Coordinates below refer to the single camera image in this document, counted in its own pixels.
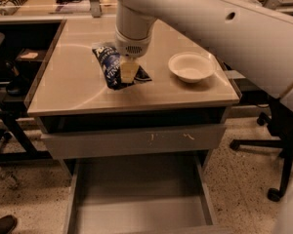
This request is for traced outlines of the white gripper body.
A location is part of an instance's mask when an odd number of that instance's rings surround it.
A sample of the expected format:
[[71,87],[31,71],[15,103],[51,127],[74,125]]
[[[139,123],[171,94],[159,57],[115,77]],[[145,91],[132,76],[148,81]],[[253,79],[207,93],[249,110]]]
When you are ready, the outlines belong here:
[[118,29],[115,29],[115,47],[121,56],[129,58],[140,58],[147,53],[151,40],[148,35],[144,39],[133,39],[124,36]]

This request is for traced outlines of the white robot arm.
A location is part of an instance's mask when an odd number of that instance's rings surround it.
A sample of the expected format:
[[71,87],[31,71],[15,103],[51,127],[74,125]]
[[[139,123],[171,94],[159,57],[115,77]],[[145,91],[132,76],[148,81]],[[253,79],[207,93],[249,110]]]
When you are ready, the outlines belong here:
[[116,48],[148,47],[162,20],[243,74],[293,125],[293,17],[241,0],[117,0]]

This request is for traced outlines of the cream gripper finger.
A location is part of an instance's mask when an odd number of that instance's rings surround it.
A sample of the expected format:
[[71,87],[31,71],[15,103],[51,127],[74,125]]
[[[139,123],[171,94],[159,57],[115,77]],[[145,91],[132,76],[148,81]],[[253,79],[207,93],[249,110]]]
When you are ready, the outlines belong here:
[[120,76],[122,83],[132,83],[139,69],[139,64],[135,58],[120,58]]

